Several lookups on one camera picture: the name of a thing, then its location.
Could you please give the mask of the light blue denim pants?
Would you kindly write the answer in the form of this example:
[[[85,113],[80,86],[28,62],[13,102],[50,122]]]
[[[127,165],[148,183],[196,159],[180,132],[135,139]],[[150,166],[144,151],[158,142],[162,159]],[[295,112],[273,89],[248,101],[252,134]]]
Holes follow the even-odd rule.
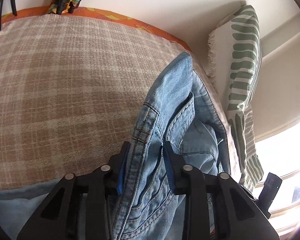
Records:
[[[184,199],[170,189],[162,147],[170,142],[203,173],[230,170],[228,139],[221,115],[188,53],[178,55],[150,88],[129,142],[123,191],[110,196],[113,239],[164,239]],[[0,239],[18,239],[25,223],[60,180],[0,191]],[[79,238],[85,239],[85,204]]]

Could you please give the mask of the beige plaid bed blanket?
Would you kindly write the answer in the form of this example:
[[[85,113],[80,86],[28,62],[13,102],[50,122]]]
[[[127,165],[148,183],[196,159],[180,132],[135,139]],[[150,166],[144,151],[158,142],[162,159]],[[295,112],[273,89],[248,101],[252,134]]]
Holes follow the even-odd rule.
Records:
[[[181,53],[221,115],[231,175],[239,161],[221,102],[194,54],[105,20],[44,15],[0,31],[0,190],[83,175],[131,141],[145,98]]]

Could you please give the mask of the green striped white pillow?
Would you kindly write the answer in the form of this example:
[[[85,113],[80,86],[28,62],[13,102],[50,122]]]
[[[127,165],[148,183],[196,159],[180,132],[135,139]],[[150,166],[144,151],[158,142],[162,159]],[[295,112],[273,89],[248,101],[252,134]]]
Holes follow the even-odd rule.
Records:
[[[221,101],[237,150],[240,184],[253,191],[264,175],[256,153],[253,99],[262,63],[258,17],[244,5],[209,34],[208,76]]]

